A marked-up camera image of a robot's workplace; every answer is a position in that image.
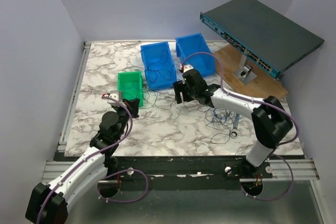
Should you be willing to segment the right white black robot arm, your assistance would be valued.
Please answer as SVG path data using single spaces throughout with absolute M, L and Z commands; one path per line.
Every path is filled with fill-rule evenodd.
M 253 98 L 229 91 L 222 84 L 207 84 L 196 69 L 182 74 L 182 80 L 173 83 L 176 103 L 197 101 L 214 109 L 227 109 L 253 122 L 257 142 L 241 165 L 249 178 L 260 172 L 260 165 L 279 146 L 293 128 L 293 121 L 276 97 Z

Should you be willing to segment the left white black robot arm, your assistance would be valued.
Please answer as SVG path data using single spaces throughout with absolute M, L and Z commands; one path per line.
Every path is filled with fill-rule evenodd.
M 98 180 L 112 179 L 112 154 L 129 134 L 139 115 L 139 99 L 115 101 L 106 112 L 87 150 L 61 175 L 31 192 L 25 217 L 32 223 L 65 223 L 73 204 Z

